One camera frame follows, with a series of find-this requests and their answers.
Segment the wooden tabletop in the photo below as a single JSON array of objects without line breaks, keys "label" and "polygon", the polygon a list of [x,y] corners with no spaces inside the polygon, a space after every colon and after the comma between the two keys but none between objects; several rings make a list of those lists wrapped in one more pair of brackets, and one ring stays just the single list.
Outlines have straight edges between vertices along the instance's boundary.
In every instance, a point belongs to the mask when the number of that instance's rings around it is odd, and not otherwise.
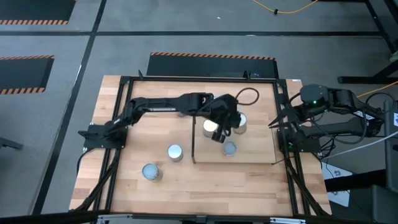
[{"label": "wooden tabletop", "polygon": [[[93,115],[95,124],[104,124],[111,119],[119,80],[120,76],[103,78]],[[297,93],[302,86],[300,80],[287,80],[287,84],[289,96]],[[240,89],[249,86],[258,89],[261,98],[258,104],[239,108],[248,114],[248,125],[251,125],[248,126],[245,134],[247,138],[258,136],[259,139],[264,139],[264,142],[252,143],[255,144],[253,147],[247,147],[243,143],[238,145],[235,161],[234,159],[225,161],[226,158],[219,149],[206,151],[212,148],[198,146],[195,147],[195,157],[202,162],[193,164],[190,157],[192,117],[180,118],[177,113],[146,113],[137,124],[129,127],[126,147],[122,150],[119,163],[111,211],[291,216],[285,164],[284,162],[270,164],[270,162],[283,159],[283,155],[278,150],[275,134],[269,129],[262,130],[262,127],[266,127],[268,122],[276,116],[272,85],[135,81],[132,98],[176,97],[194,91],[235,95]],[[243,95],[242,99],[239,97],[239,100],[250,101],[252,94],[247,92],[246,96]],[[198,120],[199,118],[197,118],[195,129],[199,130],[196,132],[202,134],[201,123]],[[259,131],[250,134],[250,128],[257,128]],[[198,140],[201,137],[196,134],[195,141],[204,141]],[[179,144],[182,147],[184,153],[182,161],[172,162],[168,158],[167,149],[171,144]],[[254,161],[251,159],[252,156],[248,156],[249,154],[263,158]],[[79,206],[98,182],[103,155],[104,149],[95,149],[82,159],[70,208]],[[319,161],[308,153],[300,155],[307,188],[322,208],[330,213]],[[206,161],[214,156],[217,159]],[[157,164],[163,172],[163,179],[158,183],[146,180],[141,174],[143,166],[151,162]],[[104,207],[107,186],[103,193],[101,208]],[[302,211],[300,191],[297,187],[296,196],[299,210]]]}]

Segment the floor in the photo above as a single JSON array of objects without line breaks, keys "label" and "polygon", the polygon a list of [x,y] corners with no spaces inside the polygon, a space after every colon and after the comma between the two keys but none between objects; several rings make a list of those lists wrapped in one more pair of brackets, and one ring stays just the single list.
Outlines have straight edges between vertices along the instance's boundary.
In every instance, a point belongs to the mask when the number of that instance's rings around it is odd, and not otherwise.
[{"label": "floor", "polygon": [[[305,0],[262,0],[283,11],[298,9]],[[0,217],[31,212],[49,161],[60,122],[89,36],[5,36],[1,31],[90,31],[101,0],[77,1],[65,26],[0,26],[0,57],[55,55],[47,89],[42,94],[0,97],[0,136],[25,146],[0,151]],[[373,6],[389,35],[398,37],[383,2]],[[377,31],[367,7],[354,2],[318,2],[297,14],[266,11],[242,0],[113,0],[106,3],[99,31]],[[93,114],[103,75],[145,72],[151,52],[191,52],[275,57],[281,78],[301,79],[361,94],[380,85],[340,85],[341,75],[371,76],[388,63],[390,51],[380,37],[280,37],[217,35],[136,35],[96,37],[68,125],[60,157],[44,204],[44,213],[68,210],[76,177],[76,162]],[[387,92],[398,97],[396,86]],[[382,98],[372,101],[382,106]],[[347,117],[327,114],[322,123]],[[372,142],[365,139],[360,144]],[[336,152],[354,146],[338,145]],[[384,146],[368,147],[329,160],[353,172],[384,168]]]}]

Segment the silver can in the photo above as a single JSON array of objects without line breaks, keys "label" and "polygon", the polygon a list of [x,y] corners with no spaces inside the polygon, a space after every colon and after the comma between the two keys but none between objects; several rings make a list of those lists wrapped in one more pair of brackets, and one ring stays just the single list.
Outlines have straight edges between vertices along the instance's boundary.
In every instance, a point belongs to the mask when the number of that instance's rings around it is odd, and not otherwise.
[{"label": "silver can", "polygon": [[142,175],[152,182],[159,182],[163,178],[163,172],[155,164],[146,164],[142,168]]},{"label": "silver can", "polygon": [[241,122],[239,123],[239,127],[238,128],[233,128],[233,131],[235,134],[243,134],[246,132],[247,129],[247,119],[246,119],[246,115],[244,115],[243,113],[239,113],[241,115]]},{"label": "silver can", "polygon": [[213,136],[213,133],[217,130],[218,124],[210,121],[207,119],[205,122],[203,122],[203,135],[211,138]]},{"label": "silver can", "polygon": [[182,148],[177,144],[171,145],[167,150],[167,154],[173,162],[180,162],[183,157]]},{"label": "silver can", "polygon": [[236,146],[231,141],[224,142],[223,154],[226,156],[234,156],[236,153]]}]

